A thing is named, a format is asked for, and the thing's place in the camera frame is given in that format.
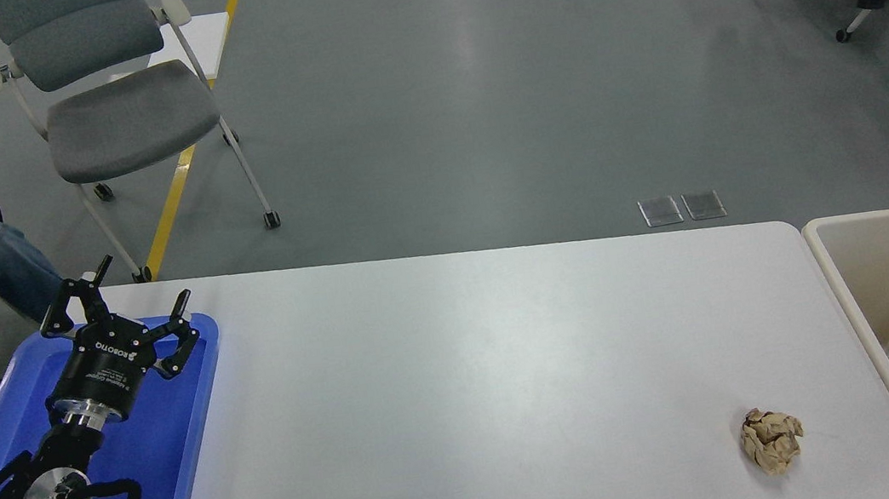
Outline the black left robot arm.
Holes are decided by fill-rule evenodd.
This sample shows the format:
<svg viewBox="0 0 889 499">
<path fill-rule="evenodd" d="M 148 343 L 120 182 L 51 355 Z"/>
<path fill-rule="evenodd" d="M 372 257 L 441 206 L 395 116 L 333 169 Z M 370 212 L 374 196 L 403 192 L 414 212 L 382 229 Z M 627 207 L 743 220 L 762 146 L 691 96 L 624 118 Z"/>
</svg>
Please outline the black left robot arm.
<svg viewBox="0 0 889 499">
<path fill-rule="evenodd" d="M 35 452 L 18 454 L 0 469 L 0 499 L 142 499 L 136 479 L 94 482 L 92 456 L 105 442 L 108 422 L 131 416 L 145 376 L 178 377 L 200 332 L 188 315 L 191 291 L 176 297 L 158 326 L 111 312 L 100 285 L 112 263 L 104 256 L 95 275 L 61 283 L 41 337 L 65 338 L 72 349 L 44 408 L 50 422 Z"/>
</svg>

